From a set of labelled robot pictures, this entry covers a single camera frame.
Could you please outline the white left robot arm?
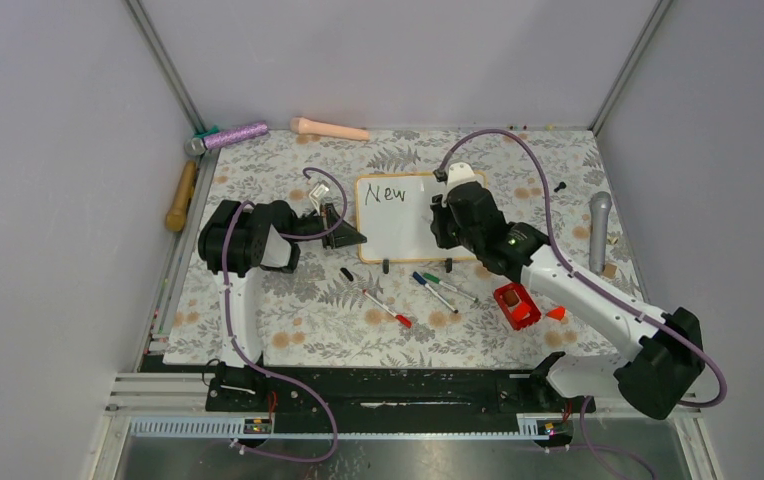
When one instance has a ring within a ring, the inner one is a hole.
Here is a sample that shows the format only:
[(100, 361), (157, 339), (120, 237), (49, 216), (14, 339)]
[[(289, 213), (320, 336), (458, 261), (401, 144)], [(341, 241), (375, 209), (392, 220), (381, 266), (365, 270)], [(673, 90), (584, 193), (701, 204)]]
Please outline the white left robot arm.
[(244, 368), (260, 361), (264, 343), (257, 309), (262, 275), (295, 273), (299, 244), (310, 240), (338, 249), (364, 244), (367, 237), (331, 203), (302, 215), (282, 200), (254, 206), (232, 200), (218, 204), (199, 233), (197, 253), (218, 285), (222, 363)]

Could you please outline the yellow framed whiteboard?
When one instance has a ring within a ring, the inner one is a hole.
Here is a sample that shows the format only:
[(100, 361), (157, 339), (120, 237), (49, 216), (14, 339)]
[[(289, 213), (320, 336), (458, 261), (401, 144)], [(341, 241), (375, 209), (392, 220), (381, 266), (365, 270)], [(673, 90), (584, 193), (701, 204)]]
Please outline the yellow framed whiteboard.
[(444, 192), (430, 172), (371, 174), (356, 179), (356, 227), (367, 238), (358, 248), (365, 263), (471, 261), (463, 247), (441, 249), (431, 232), (431, 199)]

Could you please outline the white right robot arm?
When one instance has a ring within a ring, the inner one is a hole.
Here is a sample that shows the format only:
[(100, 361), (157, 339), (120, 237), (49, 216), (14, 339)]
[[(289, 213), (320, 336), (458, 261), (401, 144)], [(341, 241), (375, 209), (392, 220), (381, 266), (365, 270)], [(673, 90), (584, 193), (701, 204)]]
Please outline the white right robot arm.
[(439, 247), (465, 248), (491, 273), (567, 308), (615, 348), (612, 356), (555, 360), (531, 386), (537, 407), (555, 412), (571, 397), (619, 395), (664, 420), (684, 404), (708, 363), (695, 314), (683, 307), (668, 313), (576, 268), (546, 233), (507, 221), (478, 182), (432, 196), (430, 210)]

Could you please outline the black marker cap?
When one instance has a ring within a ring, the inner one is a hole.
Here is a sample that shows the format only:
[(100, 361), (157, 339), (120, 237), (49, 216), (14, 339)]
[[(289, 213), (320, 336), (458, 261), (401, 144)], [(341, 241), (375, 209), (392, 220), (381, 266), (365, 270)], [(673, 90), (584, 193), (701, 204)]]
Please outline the black marker cap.
[(350, 272), (350, 271), (349, 271), (347, 268), (341, 268), (341, 269), (340, 269), (340, 271), (341, 271), (341, 273), (343, 274), (343, 276), (344, 276), (344, 277), (345, 277), (345, 278), (346, 278), (348, 281), (350, 281), (350, 282), (353, 282), (353, 281), (354, 281), (354, 276), (353, 276), (353, 274), (352, 274), (352, 273), (351, 273), (351, 272)]

